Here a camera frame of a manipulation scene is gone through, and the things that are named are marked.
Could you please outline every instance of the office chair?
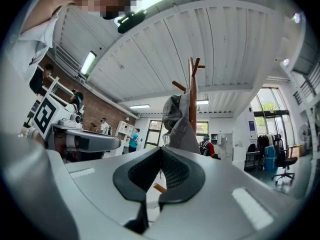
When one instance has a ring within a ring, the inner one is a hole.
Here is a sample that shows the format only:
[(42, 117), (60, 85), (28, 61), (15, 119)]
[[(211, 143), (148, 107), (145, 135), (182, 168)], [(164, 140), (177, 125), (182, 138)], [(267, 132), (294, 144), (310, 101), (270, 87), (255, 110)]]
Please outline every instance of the office chair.
[(217, 159), (217, 160), (221, 160), (221, 158), (218, 157), (218, 154), (216, 154), (216, 153), (213, 154), (212, 158)]
[(288, 155), (286, 155), (286, 152), (288, 152), (289, 149), (292, 149), (293, 147), (284, 149), (284, 143), (281, 139), (280, 134), (274, 135), (273, 145), (274, 145), (274, 149), (276, 152), (275, 166), (284, 168), (284, 173), (273, 175), (271, 177), (271, 179), (273, 180), (274, 177), (280, 176), (280, 178), (278, 178), (275, 181), (275, 184), (278, 184), (278, 180), (280, 180), (284, 177), (288, 177), (291, 179), (291, 183), (292, 183), (292, 181), (295, 178), (295, 174), (292, 172), (286, 172), (286, 167), (289, 170), (289, 168), (290, 168), (289, 166), (293, 165), (298, 160), (298, 158), (297, 157), (288, 157)]

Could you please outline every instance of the hanging clothes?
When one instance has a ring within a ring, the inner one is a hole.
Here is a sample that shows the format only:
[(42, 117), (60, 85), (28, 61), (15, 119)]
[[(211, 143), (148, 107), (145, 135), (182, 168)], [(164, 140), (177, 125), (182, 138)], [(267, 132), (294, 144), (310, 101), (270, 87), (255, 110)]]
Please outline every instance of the hanging clothes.
[(163, 135), (166, 147), (200, 154), (196, 134), (189, 122), (190, 93), (171, 96), (164, 104), (162, 121), (168, 130)]

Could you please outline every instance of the wooden coat rack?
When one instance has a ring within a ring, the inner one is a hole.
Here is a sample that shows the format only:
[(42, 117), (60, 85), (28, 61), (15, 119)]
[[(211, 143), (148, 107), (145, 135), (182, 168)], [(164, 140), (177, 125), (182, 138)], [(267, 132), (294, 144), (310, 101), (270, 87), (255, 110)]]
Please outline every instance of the wooden coat rack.
[[(196, 85), (196, 73), (198, 69), (204, 69), (204, 65), (199, 65), (200, 58), (196, 58), (195, 64), (192, 57), (188, 60), (189, 67), (189, 79), (188, 90), (190, 91), (190, 107), (189, 107), (189, 122), (192, 126), (194, 134), (197, 132), (197, 85)], [(173, 81), (172, 84), (178, 87), (183, 93), (187, 92), (187, 88), (177, 81)]]

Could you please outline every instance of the mesh panel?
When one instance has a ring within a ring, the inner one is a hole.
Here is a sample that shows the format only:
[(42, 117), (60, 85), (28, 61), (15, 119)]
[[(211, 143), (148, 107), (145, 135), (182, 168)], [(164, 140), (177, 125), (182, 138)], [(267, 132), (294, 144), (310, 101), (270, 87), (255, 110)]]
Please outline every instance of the mesh panel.
[(160, 171), (161, 156), (159, 152), (131, 167), (128, 172), (129, 179), (139, 188), (148, 191)]
[(181, 185), (189, 177), (189, 168), (173, 156), (162, 152), (162, 167), (167, 189)]

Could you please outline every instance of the brick wall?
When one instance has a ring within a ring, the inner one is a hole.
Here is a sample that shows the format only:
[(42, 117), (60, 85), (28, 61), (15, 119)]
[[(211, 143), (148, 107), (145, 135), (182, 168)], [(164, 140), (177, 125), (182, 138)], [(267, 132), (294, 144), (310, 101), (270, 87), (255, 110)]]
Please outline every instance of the brick wall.
[[(100, 120), (101, 118), (106, 118), (107, 123), (112, 126), (112, 134), (116, 133), (119, 121), (126, 121), (126, 118), (129, 118), (129, 124), (135, 125), (136, 119), (125, 114), (121, 110), (112, 106), (111, 104), (105, 102), (100, 99), (98, 96), (94, 95), (76, 80), (69, 77), (55, 62), (53, 62), (47, 55), (43, 58), (43, 60), (39, 63), (39, 65), (44, 68), (47, 63), (50, 63), (54, 66), (54, 71), (52, 76), (59, 77), (59, 82), (67, 87), (69, 90), (77, 90), (83, 93), (84, 96), (84, 114), (83, 114), (83, 128), (88, 131), (96, 131), (96, 129), (100, 129)], [(48, 88), (51, 85), (49, 80), (44, 81), (44, 85)], [(70, 96), (66, 94), (63, 90), (58, 89), (55, 94), (59, 96), (61, 99), (69, 102)]]

